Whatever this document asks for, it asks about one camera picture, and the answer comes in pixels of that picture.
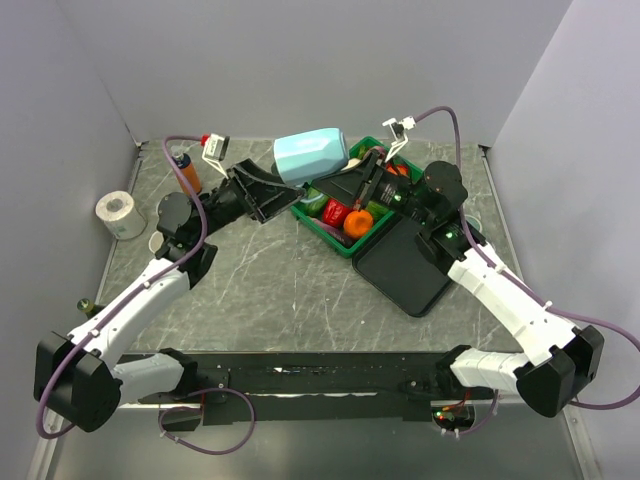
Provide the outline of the light blue faceted mug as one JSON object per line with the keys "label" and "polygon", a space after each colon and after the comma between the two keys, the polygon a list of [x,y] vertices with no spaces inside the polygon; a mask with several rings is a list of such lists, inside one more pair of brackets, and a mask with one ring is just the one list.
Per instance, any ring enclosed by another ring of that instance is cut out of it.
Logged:
{"label": "light blue faceted mug", "polygon": [[278,138],[272,172],[286,185],[311,183],[344,168],[349,150],[339,128],[322,128]]}

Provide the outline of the pink ceramic mug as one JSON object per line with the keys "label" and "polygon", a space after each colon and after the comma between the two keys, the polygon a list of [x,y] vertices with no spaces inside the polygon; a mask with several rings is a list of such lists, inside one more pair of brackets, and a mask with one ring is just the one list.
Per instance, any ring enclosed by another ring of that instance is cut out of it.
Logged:
{"label": "pink ceramic mug", "polygon": [[148,249],[152,254],[155,254],[162,247],[163,243],[163,234],[155,231],[148,240]]}

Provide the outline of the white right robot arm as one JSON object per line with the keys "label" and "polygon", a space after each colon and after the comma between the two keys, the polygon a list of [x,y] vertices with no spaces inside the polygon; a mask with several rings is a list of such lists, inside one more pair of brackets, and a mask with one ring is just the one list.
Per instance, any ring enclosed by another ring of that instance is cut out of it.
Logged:
{"label": "white right robot arm", "polygon": [[436,376],[444,396],[459,398],[470,387],[502,390],[551,418],[594,379],[603,335],[592,326],[579,328],[529,296],[493,247],[469,227],[459,213],[468,192],[458,166],[432,162],[412,181],[389,172],[373,151],[312,185],[345,205],[375,202],[417,224],[415,243],[422,256],[486,307],[521,347],[519,354],[462,348]]}

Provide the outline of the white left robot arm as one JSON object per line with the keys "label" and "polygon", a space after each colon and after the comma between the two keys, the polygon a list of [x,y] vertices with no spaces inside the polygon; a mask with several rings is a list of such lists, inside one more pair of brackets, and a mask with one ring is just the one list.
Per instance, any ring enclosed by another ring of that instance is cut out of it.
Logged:
{"label": "white left robot arm", "polygon": [[165,348],[120,363],[137,336],[167,306],[207,274],[217,247],[208,235],[247,215],[265,223],[297,203],[302,181],[285,182],[252,160],[233,165],[210,193],[165,196],[157,206],[160,248],[140,276],[98,314],[67,335],[55,332],[36,349],[34,397],[38,413],[52,410],[85,432],[100,428],[118,406],[153,394],[177,402],[198,388],[194,359]]}

